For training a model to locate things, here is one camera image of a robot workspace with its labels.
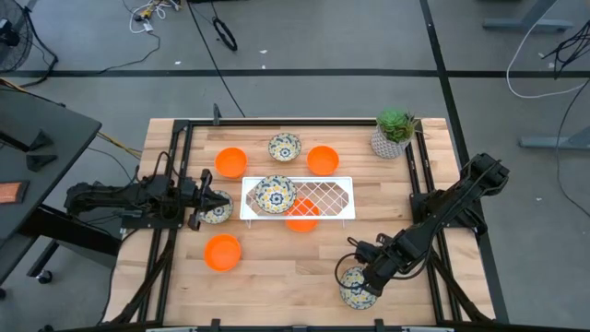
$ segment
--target black fan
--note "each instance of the black fan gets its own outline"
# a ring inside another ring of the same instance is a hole
[[[23,87],[39,84],[47,79],[58,61],[55,53],[39,39],[30,20],[29,11],[14,0],[0,0],[0,74],[17,70],[29,57],[30,47],[39,48],[33,44],[33,36],[53,57],[45,75],[37,81],[24,84]]]

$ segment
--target black desk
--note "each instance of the black desk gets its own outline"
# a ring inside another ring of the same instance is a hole
[[[119,240],[42,204],[94,139],[100,123],[29,94],[0,88],[0,129],[21,137],[36,136],[41,129],[53,144],[29,154],[57,156],[40,171],[32,172],[27,169],[24,152],[8,145],[0,148],[0,182],[29,181],[22,203],[0,205],[0,284],[39,235],[53,241],[29,271],[31,277],[36,276],[57,248],[55,240],[116,255]]]

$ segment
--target patterned ceramic bowl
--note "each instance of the patterned ceramic bowl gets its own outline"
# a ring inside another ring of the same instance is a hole
[[[294,160],[301,153],[301,141],[293,134],[278,134],[268,142],[268,153],[278,161]]]
[[[207,213],[201,214],[199,219],[203,222],[210,223],[210,224],[221,223],[221,222],[227,220],[231,216],[231,212],[233,211],[233,200],[231,199],[230,194],[228,194],[224,191],[221,191],[221,190],[214,190],[213,192],[217,195],[224,196],[225,198],[228,198],[230,203],[224,205],[223,207],[215,207],[214,209],[208,211]]]
[[[271,175],[256,185],[254,197],[262,210],[268,213],[282,213],[295,202],[297,188],[286,176]]]
[[[362,267],[351,267],[340,279],[343,285],[346,286],[359,286],[365,278],[362,276]],[[357,288],[354,290],[347,290],[340,287],[340,296],[344,303],[346,303],[352,309],[363,310],[371,308],[376,302],[377,297],[368,291]]]

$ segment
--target green plant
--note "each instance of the green plant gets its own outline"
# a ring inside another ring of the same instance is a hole
[[[414,115],[394,109],[385,109],[377,117],[377,124],[383,130],[387,140],[400,143],[414,135],[414,129],[418,120]]]

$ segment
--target white wire rack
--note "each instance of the white wire rack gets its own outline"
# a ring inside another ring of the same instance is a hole
[[[289,177],[297,187],[297,199],[311,201],[317,207],[317,215],[305,205],[301,205],[305,211],[299,211],[298,215],[290,215],[289,212],[273,214],[262,210],[254,199],[254,188],[262,179],[262,176],[242,178],[240,219],[246,221],[248,228],[252,226],[252,220],[262,219],[334,219],[342,220],[344,227],[346,220],[356,218],[351,177]]]

